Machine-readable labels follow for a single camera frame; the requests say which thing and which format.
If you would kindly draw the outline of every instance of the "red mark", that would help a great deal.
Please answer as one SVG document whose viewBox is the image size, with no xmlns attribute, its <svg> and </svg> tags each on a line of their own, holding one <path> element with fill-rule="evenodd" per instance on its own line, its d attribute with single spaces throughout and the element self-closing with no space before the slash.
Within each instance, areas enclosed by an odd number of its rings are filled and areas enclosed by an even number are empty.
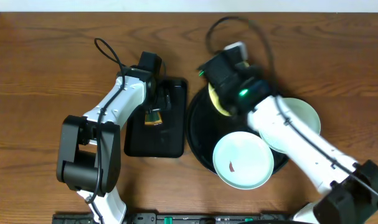
<svg viewBox="0 0 378 224">
<path fill-rule="evenodd" d="M 232 161 L 229 164 L 229 169 L 230 169 L 231 172 L 234 172 Z"/>
</svg>

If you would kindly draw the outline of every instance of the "black base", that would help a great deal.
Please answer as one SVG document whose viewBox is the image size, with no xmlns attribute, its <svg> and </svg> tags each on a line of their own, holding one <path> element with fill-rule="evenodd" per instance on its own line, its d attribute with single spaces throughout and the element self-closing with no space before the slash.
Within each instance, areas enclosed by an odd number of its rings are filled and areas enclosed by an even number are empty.
<svg viewBox="0 0 378 224">
<path fill-rule="evenodd" d="M 144 125 L 146 111 L 137 107 L 127 121 L 124 146 L 127 156 L 178 158 L 183 154 L 187 83 L 168 78 L 161 85 L 159 88 L 169 91 L 171 109 L 160 112 L 162 124 Z"/>
</svg>

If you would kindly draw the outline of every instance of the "green connector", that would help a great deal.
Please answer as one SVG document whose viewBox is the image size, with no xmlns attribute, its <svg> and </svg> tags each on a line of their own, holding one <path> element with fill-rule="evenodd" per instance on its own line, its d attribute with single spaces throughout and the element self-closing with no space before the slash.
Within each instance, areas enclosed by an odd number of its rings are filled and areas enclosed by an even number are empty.
<svg viewBox="0 0 378 224">
<path fill-rule="evenodd" d="M 164 224 L 172 224 L 172 217 L 165 217 Z"/>
</svg>

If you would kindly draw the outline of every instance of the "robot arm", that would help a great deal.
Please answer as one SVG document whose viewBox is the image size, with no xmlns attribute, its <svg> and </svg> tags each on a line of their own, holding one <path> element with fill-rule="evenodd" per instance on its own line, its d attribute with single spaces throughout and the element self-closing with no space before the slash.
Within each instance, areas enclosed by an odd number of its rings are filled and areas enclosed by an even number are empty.
<svg viewBox="0 0 378 224">
<path fill-rule="evenodd" d="M 245 46 L 238 42 L 227 46 L 223 52 L 201 65 L 199 70 L 215 88 L 222 107 L 232 116 L 247 116 L 252 129 L 255 129 L 255 125 L 262 128 L 262 133 L 269 139 L 284 146 L 288 157 L 310 178 L 322 195 L 321 200 L 295 214 L 293 220 L 315 224 L 364 223 L 378 210 L 378 196 L 350 175 L 378 193 L 378 166 L 371 161 L 359 165 L 356 160 L 313 132 L 280 96 L 273 96 L 276 90 L 272 91 L 269 83 L 262 78 L 262 70 L 254 65 L 246 65 L 246 60 Z M 338 163 L 352 173 L 338 168 Z"/>
<path fill-rule="evenodd" d="M 345 155 L 319 134 L 312 131 L 307 125 L 305 125 L 290 109 L 284 104 L 282 98 L 278 96 L 279 105 L 285 114 L 290 117 L 291 123 L 298 128 L 309 140 L 315 143 L 320 149 L 322 149 L 330 157 L 333 157 L 340 164 L 344 165 L 347 169 L 354 172 L 356 168 L 354 164 L 357 161 L 353 158 Z M 265 134 L 271 139 L 276 139 L 280 143 L 279 145 L 285 146 L 284 151 L 287 156 L 297 164 L 301 170 L 310 178 L 313 185 L 316 187 L 321 195 L 326 195 L 331 190 L 330 183 L 336 181 L 341 183 L 348 178 L 348 174 L 341 169 L 331 165 L 331 162 L 327 160 L 322 154 L 316 151 L 313 146 L 308 144 L 301 136 L 299 136 L 289 125 L 285 124 L 284 117 L 280 114 L 276 107 L 275 98 L 268 96 L 256 107 L 258 124 Z M 255 124 L 254 119 L 248 119 L 248 124 L 252 128 Z"/>
<path fill-rule="evenodd" d="M 139 64 L 124 67 L 125 86 L 121 86 L 121 72 L 117 74 L 114 87 L 94 109 L 82 117 L 69 115 L 63 122 L 57 161 L 57 179 L 66 183 L 71 190 L 87 199 L 93 195 L 97 183 L 97 153 L 80 150 L 80 145 L 98 144 L 97 121 L 100 108 L 110 99 L 100 128 L 102 129 L 102 178 L 98 196 L 89 205 L 95 215 L 94 220 L 106 224 L 122 223 L 126 205 L 121 201 L 115 187 L 121 168 L 120 129 L 131 113 L 142 105 L 151 109 L 156 96 L 156 81 L 161 59 L 143 52 Z M 123 91 L 116 95 L 120 88 Z"/>
<path fill-rule="evenodd" d="M 102 108 L 118 89 L 121 88 L 121 85 L 122 77 L 118 77 L 113 89 L 106 97 L 104 97 L 104 99 L 102 99 L 99 105 L 94 107 L 91 111 L 86 112 L 83 116 L 87 117 L 88 121 L 97 122 L 100 108 Z M 124 91 L 122 91 L 108 106 L 102 122 L 112 122 L 122 128 L 130 114 L 136 109 L 136 107 L 144 102 L 145 96 L 146 83 L 142 82 L 139 78 L 126 76 Z M 97 141 L 91 139 L 89 144 L 96 145 Z M 77 193 L 84 199 L 93 195 L 92 192 L 86 190 L 79 190 Z M 122 202 L 116 187 L 114 187 L 111 192 L 106 193 L 104 197 L 96 197 L 93 203 L 98 212 L 95 211 L 95 208 L 93 208 L 92 205 L 89 206 L 94 214 L 94 220 L 96 222 L 99 222 L 99 216 L 97 215 L 97 213 L 99 213 L 101 214 L 104 223 L 122 223 L 126 212 L 126 205 Z"/>
</svg>

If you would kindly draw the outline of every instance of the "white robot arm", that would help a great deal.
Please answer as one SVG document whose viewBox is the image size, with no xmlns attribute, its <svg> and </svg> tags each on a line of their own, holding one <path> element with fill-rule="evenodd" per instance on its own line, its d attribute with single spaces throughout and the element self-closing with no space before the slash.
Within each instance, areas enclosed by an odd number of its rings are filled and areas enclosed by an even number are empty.
<svg viewBox="0 0 378 224">
<path fill-rule="evenodd" d="M 307 125 L 304 124 L 289 107 L 284 103 L 280 96 L 277 97 L 279 105 L 284 113 L 290 117 L 292 125 L 294 125 L 301 133 L 303 133 L 310 141 L 316 144 L 330 157 L 335 158 L 337 162 L 344 165 L 347 169 L 354 172 L 356 170 L 354 164 L 357 161 L 328 143 L 318 133 L 315 133 Z M 332 166 L 331 161 L 327 160 L 322 154 L 314 149 L 308 142 L 295 132 L 291 126 L 285 124 L 285 118 L 276 107 L 275 98 L 268 96 L 256 106 L 256 113 L 261 122 L 256 124 L 265 130 L 265 134 L 271 138 L 276 136 L 279 145 L 285 146 L 284 151 L 287 156 L 292 159 L 298 167 L 309 177 L 318 192 L 325 196 L 330 193 L 331 183 L 341 183 L 348 178 L 348 174 L 342 169 Z M 254 116 L 254 112 L 249 112 L 248 116 Z M 255 129 L 253 123 L 255 119 L 248 119 L 248 126 Z M 306 223 L 318 224 L 313 213 L 313 207 L 317 203 L 311 203 L 294 215 L 293 220 Z"/>
<path fill-rule="evenodd" d="M 108 106 L 107 112 L 103 117 L 103 123 L 112 122 L 117 124 L 122 128 L 129 118 L 130 114 L 136 109 L 137 106 L 141 105 L 146 96 L 145 82 L 142 82 L 139 78 L 135 77 L 125 77 L 125 88 Z M 98 116 L 100 114 L 100 108 L 110 100 L 110 98 L 121 88 L 122 77 L 116 79 L 113 89 L 107 94 L 104 99 L 94 107 L 91 111 L 86 112 L 83 116 L 87 117 L 88 121 L 97 122 Z M 90 140 L 89 144 L 97 145 L 97 141 Z M 77 193 L 84 199 L 91 197 L 93 192 L 86 190 L 79 190 Z M 122 223 L 125 212 L 126 205 L 122 202 L 120 195 L 116 187 L 110 192 L 106 193 L 104 197 L 96 197 L 93 203 L 98 211 L 95 211 L 92 205 L 89 205 L 94 214 L 94 220 L 99 222 L 99 216 L 97 213 L 101 214 L 103 222 L 105 224 L 120 224 Z"/>
</svg>

